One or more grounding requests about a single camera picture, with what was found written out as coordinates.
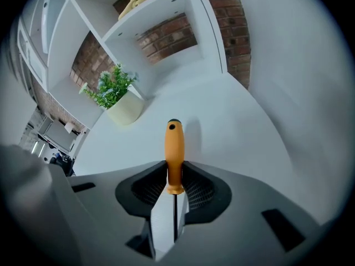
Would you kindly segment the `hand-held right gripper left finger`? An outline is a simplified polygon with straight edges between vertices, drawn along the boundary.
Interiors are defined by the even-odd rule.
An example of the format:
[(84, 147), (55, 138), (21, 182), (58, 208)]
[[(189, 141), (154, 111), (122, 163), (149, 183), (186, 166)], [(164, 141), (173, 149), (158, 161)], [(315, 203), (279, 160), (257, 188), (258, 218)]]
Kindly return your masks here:
[(173, 247), (165, 162), (70, 179), (95, 223), (101, 265), (154, 265)]

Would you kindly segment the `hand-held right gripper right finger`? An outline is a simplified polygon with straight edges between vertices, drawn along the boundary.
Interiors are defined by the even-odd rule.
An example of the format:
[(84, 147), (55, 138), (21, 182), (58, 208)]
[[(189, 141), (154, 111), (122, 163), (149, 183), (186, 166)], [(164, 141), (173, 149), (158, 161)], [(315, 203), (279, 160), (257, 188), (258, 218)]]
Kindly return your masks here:
[(293, 265), (318, 223), (271, 186), (185, 162), (184, 229), (159, 265)]

